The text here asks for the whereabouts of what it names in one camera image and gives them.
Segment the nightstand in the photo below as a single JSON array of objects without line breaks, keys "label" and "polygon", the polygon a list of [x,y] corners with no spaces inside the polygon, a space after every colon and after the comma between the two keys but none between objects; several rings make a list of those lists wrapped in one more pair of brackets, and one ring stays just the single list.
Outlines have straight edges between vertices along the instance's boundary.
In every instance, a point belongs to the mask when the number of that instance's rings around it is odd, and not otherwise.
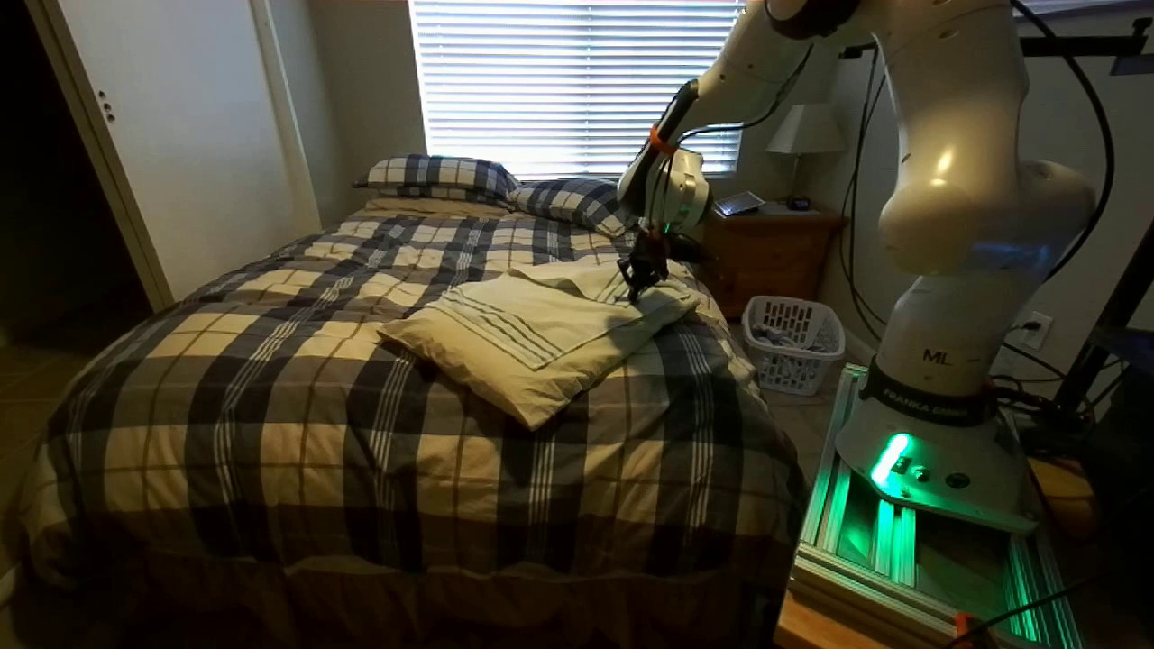
[{"label": "nightstand", "polygon": [[727,321],[739,321],[751,297],[821,292],[835,212],[745,212],[703,222],[703,279]]}]

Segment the checkered blanket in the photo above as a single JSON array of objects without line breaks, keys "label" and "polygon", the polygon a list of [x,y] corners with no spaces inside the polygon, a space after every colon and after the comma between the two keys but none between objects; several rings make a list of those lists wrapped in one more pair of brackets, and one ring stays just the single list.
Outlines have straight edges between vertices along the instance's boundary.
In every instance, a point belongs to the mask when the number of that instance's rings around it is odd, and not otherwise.
[{"label": "checkered blanket", "polygon": [[157,551],[777,580],[804,483],[709,300],[534,432],[378,336],[456,281],[575,254],[619,251],[562,220],[394,199],[205,283],[49,418],[25,490],[36,568]]}]

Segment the window blinds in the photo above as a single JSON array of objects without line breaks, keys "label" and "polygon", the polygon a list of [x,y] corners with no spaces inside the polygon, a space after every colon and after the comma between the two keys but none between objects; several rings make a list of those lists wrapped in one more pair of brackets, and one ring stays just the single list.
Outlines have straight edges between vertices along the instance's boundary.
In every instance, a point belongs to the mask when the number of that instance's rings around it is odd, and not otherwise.
[{"label": "window blinds", "polygon": [[[409,0],[426,144],[516,175],[625,172],[739,0]],[[686,139],[732,172],[739,128]]]}]

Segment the folded towel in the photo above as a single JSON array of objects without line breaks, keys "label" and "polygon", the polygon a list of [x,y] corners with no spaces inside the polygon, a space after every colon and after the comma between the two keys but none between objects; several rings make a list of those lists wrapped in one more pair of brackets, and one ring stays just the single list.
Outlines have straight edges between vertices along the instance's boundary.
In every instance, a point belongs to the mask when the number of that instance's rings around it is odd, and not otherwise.
[{"label": "folded towel", "polygon": [[627,303],[616,268],[545,264],[456,283],[381,336],[536,428],[694,300],[679,275]]}]

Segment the green light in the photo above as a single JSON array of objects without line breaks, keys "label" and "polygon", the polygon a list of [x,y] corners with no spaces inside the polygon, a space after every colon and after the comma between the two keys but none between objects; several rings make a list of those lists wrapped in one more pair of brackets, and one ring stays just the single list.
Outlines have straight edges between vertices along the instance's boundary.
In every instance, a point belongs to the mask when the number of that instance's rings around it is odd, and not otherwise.
[{"label": "green light", "polygon": [[900,454],[904,454],[908,444],[912,444],[908,432],[893,432],[893,435],[887,438],[887,449],[881,449],[881,462],[875,462],[872,472],[870,472],[870,479],[872,479],[875,485],[887,483],[887,477],[893,472],[893,466],[900,462]]}]

